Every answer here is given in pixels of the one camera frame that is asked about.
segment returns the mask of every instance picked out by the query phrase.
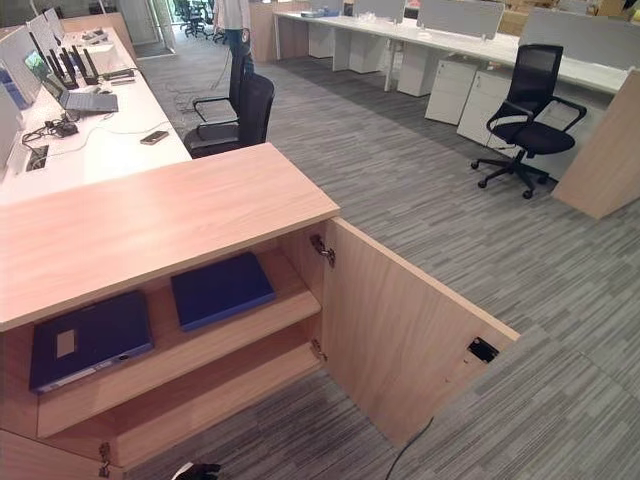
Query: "laptop screen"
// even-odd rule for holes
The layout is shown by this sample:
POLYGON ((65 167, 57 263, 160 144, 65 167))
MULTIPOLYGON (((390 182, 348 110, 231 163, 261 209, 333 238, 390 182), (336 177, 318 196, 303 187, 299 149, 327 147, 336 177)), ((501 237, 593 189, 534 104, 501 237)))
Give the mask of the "laptop screen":
POLYGON ((42 60, 40 54, 34 50, 27 58, 24 59, 24 63, 27 68, 33 73, 38 80, 42 83, 44 88, 53 95, 58 102, 62 98, 62 94, 67 90, 62 83, 53 75, 49 66, 42 60))

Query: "cabinet shelf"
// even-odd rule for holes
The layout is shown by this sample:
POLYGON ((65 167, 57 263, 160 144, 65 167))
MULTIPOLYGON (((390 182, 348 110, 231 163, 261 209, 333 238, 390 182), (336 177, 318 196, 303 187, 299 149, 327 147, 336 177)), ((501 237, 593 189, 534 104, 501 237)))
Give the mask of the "cabinet shelf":
POLYGON ((108 412, 130 469, 320 368, 293 325, 108 412))
POLYGON ((282 252, 271 250, 258 259, 276 300, 193 332, 180 330, 169 285, 148 291, 154 350, 42 395, 38 436, 50 437, 320 311, 282 252))

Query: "white desk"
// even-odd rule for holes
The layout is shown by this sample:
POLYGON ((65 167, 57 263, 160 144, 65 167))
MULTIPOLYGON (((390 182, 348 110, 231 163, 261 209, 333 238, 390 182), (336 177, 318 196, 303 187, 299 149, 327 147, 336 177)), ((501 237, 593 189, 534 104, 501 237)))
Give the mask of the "white desk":
MULTIPOLYGON (((120 68, 134 68, 133 59, 114 30, 105 30, 122 61, 120 68)), ((49 145, 44 168, 25 172, 31 152, 17 145, 0 183, 0 204, 191 160, 142 75, 136 72, 135 78, 132 84, 111 87, 105 83, 103 86, 118 95, 119 112, 80 120, 79 133, 71 137, 46 137, 31 142, 32 147, 49 145), (140 139, 154 130, 167 130, 170 135, 155 146, 140 144, 140 139)), ((62 112, 49 92, 42 88, 34 105, 23 112, 25 132, 40 128, 45 120, 60 118, 62 112)))
MULTIPOLYGON (((325 25, 334 29, 367 33, 384 37, 394 42, 405 42, 425 48, 459 53, 507 66, 515 65, 518 53, 518 37, 512 35, 497 33, 493 40, 482 40, 468 35, 421 29, 416 26, 415 20, 408 18, 405 18, 398 25, 393 25, 383 20, 375 23, 363 22, 354 17, 304 18, 299 13, 292 12, 274 12, 274 18, 276 22, 276 52, 278 59, 281 58, 280 18, 325 25)), ((391 73, 391 69, 389 69, 387 75, 389 76, 391 73)), ((628 72, 626 70, 565 57, 562 59, 558 78, 570 84, 615 94, 620 90, 627 75, 628 72)))

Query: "cabinet hinge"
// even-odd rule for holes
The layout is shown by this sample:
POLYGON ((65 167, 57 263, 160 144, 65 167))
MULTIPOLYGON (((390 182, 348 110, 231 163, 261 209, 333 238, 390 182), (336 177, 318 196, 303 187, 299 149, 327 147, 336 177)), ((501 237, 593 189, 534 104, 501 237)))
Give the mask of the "cabinet hinge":
POLYGON ((324 246, 324 242, 322 241, 322 237, 320 235, 312 235, 310 237, 310 240, 311 240, 311 245, 313 245, 313 248, 316 249, 316 252, 318 252, 318 254, 322 255, 324 258, 327 259, 327 261, 329 262, 329 266, 331 268, 335 267, 336 252, 333 250, 333 248, 327 249, 324 246))
POLYGON ((485 342, 480 337, 473 339, 473 342, 467 347, 471 353, 482 360, 484 363, 489 363, 496 358, 500 353, 493 345, 485 342))
POLYGON ((311 348, 313 349, 313 353, 316 357, 318 357, 323 362, 328 360, 327 355, 322 351, 322 347, 320 346, 320 342, 315 338, 311 340, 311 348))
POLYGON ((98 476, 100 478, 109 478, 109 475, 111 474, 109 472, 109 465, 111 465, 111 445, 109 445, 108 442, 102 443, 98 449, 98 453, 102 460, 102 466, 98 471, 98 476))

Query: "mesh backrest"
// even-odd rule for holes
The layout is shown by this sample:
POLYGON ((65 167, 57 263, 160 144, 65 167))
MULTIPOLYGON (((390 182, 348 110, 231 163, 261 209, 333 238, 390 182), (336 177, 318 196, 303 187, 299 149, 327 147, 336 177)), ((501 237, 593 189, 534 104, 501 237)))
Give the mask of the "mesh backrest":
POLYGON ((229 103, 231 103, 231 107, 238 114, 240 111, 240 92, 242 91, 242 79, 244 78, 244 64, 246 60, 246 55, 234 55, 231 63, 229 103))
POLYGON ((539 114, 553 95, 562 60, 558 45, 522 45, 518 48, 507 100, 539 114))
POLYGON ((264 143, 271 115, 274 86, 262 75, 247 75, 240 98, 240 144, 244 147, 264 143))

